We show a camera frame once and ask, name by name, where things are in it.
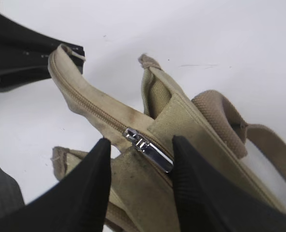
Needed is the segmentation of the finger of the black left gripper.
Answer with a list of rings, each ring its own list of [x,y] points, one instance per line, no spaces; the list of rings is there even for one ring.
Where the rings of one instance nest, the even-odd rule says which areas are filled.
[[[0,68],[0,92],[8,92],[15,88],[50,78],[48,73],[48,56],[34,61],[24,61],[15,67]]]
[[[0,70],[47,70],[48,57],[60,44],[69,46],[79,55],[85,55],[83,47],[79,45],[45,36],[0,14]]]

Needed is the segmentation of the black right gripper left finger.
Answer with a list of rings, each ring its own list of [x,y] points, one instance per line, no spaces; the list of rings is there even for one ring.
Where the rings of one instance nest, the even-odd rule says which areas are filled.
[[[102,138],[58,184],[25,204],[0,168],[0,232],[101,232],[111,185],[111,143]]]

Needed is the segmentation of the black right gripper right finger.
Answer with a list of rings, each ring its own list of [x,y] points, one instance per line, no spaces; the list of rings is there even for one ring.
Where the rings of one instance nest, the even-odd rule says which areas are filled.
[[[173,191],[182,232],[286,232],[286,214],[214,169],[182,136],[172,139]]]

